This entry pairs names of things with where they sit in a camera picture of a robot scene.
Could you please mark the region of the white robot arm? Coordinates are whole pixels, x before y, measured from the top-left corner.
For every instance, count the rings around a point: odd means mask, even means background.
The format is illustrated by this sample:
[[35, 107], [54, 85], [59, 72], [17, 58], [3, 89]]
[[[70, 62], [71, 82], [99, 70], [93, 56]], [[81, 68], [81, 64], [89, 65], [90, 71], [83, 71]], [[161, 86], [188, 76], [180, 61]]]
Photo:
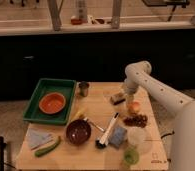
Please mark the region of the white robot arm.
[[195, 171], [195, 99], [151, 77], [151, 70], [148, 61], [127, 65], [124, 91], [134, 94], [141, 86], [170, 113], [176, 115], [169, 170]]

